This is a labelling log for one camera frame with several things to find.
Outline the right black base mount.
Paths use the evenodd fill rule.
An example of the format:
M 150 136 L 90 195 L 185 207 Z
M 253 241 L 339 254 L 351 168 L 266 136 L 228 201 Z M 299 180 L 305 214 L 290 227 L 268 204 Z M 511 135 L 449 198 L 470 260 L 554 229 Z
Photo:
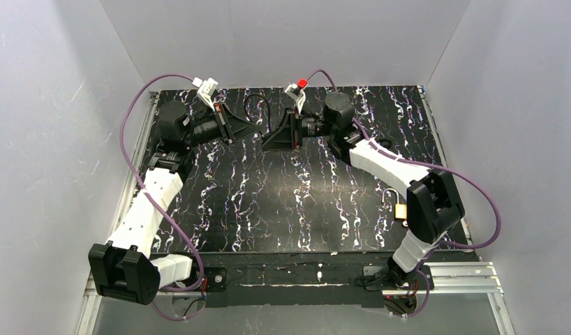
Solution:
M 367 290 L 425 290 L 434 289 L 433 274 L 427 265 L 405 272 L 391 260 L 383 265 L 367 265 L 354 284 Z

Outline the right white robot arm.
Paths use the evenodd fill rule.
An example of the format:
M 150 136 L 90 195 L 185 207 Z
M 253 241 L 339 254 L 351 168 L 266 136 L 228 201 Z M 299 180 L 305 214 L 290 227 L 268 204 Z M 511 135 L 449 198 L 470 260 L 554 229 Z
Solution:
M 408 231 L 388 260 L 388 272 L 407 276 L 420 268 L 443 235 L 465 214 L 452 173 L 437 165 L 405 161 L 364 134 L 355 118 L 350 96 L 332 91 L 318 114 L 303 110 L 306 94 L 296 84 L 284 90 L 294 100 L 276 130 L 264 136 L 265 151 L 292 151 L 310 137 L 323 137 L 331 154 L 347 165 L 384 181 L 396 191 L 405 191 Z

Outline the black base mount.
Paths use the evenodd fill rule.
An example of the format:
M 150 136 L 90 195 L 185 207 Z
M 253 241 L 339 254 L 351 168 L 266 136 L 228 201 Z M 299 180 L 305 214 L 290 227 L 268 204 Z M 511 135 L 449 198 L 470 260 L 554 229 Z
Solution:
M 433 274 L 427 265 L 405 272 L 391 260 L 383 265 L 367 265 L 354 284 L 367 290 L 425 290 L 434 289 Z
M 206 267 L 204 279 L 201 284 L 194 289 L 196 292 L 224 292 L 227 288 L 228 272 L 224 267 Z M 163 292 L 183 292 L 184 288 L 193 285 L 199 278 L 199 271 L 195 268 L 191 275 L 184 280 L 174 282 L 168 287 L 161 288 Z

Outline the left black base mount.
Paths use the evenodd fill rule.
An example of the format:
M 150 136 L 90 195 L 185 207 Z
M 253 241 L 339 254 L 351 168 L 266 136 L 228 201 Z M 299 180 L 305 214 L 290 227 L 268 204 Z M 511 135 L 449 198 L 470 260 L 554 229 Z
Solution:
M 228 272 L 224 267 L 206 267 L 204 279 L 201 284 L 194 289 L 196 292 L 224 292 L 227 288 Z M 174 282 L 168 287 L 161 288 L 163 292 L 183 292 L 184 288 L 193 285 L 199 278 L 199 271 L 195 268 L 191 275 L 184 280 Z

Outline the brass padlock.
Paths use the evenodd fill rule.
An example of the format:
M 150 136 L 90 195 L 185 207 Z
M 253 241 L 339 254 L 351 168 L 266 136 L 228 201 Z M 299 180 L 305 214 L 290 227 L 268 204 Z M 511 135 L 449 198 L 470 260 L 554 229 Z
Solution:
M 385 188 L 383 191 L 382 199 L 385 198 L 386 193 L 389 193 L 390 195 L 394 196 L 394 207 L 393 207 L 394 218 L 396 220 L 406 221 L 408 217 L 408 209 L 406 204 L 401 203 L 401 197 L 399 195 L 399 192 L 394 188 Z

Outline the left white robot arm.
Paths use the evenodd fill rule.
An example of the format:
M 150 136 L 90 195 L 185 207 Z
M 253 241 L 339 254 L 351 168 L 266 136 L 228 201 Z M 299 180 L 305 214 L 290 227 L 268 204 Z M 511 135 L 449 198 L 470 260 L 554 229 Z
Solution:
M 88 254 L 96 292 L 137 304 L 150 304 L 156 293 L 177 281 L 200 279 L 200 265 L 185 252 L 150 258 L 154 237 L 168 207 L 183 188 L 195 160 L 195 148 L 220 140 L 233 144 L 260 130 L 229 111 L 225 103 L 202 105 L 193 114 L 178 101 L 165 103 L 158 115 L 158 146 L 147 164 L 140 191 L 119 227 Z

